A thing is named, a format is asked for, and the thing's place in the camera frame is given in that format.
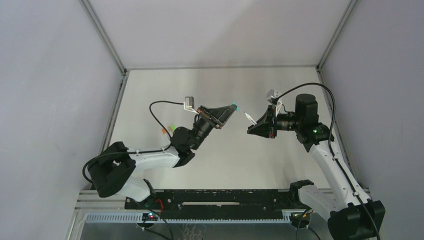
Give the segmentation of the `white pen teal tip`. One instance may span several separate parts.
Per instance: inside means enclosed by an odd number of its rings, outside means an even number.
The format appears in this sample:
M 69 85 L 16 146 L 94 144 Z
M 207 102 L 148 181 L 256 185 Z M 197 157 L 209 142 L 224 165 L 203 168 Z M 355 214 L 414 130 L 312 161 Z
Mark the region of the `white pen teal tip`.
M 244 112 L 244 115 L 251 122 L 252 125 L 256 125 L 257 124 L 257 122 L 247 112 Z

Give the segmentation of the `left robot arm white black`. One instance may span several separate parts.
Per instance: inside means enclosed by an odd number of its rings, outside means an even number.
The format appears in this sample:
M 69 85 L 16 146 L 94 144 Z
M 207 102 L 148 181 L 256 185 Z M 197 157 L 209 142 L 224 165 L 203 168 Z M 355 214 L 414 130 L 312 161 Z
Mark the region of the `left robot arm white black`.
M 217 108 L 201 105 L 196 110 L 193 127 L 177 127 L 170 144 L 156 150 L 131 149 L 118 141 L 92 158 L 83 167 L 101 198 L 120 195 L 136 202 L 154 199 L 155 191 L 147 179 L 136 177 L 138 172 L 155 168 L 178 168 L 195 157 L 213 129 L 221 129 L 237 110 L 235 104 Z

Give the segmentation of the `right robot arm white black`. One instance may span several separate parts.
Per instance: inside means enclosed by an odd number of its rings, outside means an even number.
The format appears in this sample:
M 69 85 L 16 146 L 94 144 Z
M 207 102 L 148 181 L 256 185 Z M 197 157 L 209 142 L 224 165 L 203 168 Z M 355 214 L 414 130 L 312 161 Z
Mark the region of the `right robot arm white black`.
M 273 91 L 268 93 L 266 112 L 248 127 L 247 133 L 274 139 L 278 131 L 295 132 L 298 142 L 323 172 L 334 197 L 328 197 L 310 180 L 299 180 L 290 185 L 294 199 L 326 220 L 334 240 L 380 239 L 385 207 L 381 201 L 372 200 L 351 173 L 332 131 L 319 120 L 316 97 L 297 95 L 294 111 L 286 113 L 280 112 L 280 98 Z

